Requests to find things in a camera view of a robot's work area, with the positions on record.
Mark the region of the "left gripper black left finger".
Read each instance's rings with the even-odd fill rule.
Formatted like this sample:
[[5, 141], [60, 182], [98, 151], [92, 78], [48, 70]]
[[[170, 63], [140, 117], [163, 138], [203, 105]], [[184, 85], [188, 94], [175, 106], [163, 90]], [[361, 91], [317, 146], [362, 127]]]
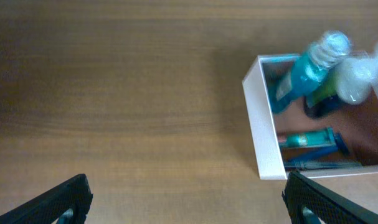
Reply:
[[93, 200], [85, 174], [78, 174], [0, 216], [0, 223], [84, 223]]

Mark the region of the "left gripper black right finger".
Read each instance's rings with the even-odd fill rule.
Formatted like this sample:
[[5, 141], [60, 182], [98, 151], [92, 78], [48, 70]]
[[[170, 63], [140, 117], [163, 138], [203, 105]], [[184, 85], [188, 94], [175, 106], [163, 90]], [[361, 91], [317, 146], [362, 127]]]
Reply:
[[378, 214], [290, 172], [282, 198], [292, 223], [378, 223]]

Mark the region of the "blue white toothbrush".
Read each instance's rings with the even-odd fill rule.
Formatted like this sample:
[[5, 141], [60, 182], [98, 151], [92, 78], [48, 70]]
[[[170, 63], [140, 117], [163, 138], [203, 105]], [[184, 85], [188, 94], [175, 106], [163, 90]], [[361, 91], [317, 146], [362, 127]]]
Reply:
[[362, 167], [362, 164], [356, 161], [286, 161], [283, 163], [283, 165], [285, 169], [295, 170], [346, 169], [353, 167]]

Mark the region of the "teal toothpaste tube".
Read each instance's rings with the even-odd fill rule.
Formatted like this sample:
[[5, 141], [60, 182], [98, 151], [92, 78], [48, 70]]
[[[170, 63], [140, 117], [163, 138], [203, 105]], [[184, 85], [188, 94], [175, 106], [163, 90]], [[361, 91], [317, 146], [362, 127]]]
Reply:
[[282, 149], [311, 148], [335, 146], [334, 131], [324, 128], [300, 133], [286, 133], [278, 135], [278, 145]]

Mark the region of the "teal mouthwash bottle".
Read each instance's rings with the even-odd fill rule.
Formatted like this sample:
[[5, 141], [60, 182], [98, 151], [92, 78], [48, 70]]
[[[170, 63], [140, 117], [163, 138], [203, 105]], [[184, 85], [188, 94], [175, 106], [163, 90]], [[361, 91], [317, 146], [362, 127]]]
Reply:
[[293, 66], [269, 88], [272, 113], [279, 114], [295, 100], [314, 92], [329, 71], [351, 52], [351, 41], [341, 31], [329, 30], [312, 42]]

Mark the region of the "purple spray bottle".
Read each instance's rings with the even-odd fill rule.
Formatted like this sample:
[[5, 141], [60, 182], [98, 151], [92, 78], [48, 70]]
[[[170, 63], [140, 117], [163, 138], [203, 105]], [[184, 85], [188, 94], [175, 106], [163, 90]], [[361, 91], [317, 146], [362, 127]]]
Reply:
[[347, 105], [360, 105], [378, 83], [378, 42], [373, 53], [356, 51], [336, 65], [303, 101], [307, 117], [323, 118]]

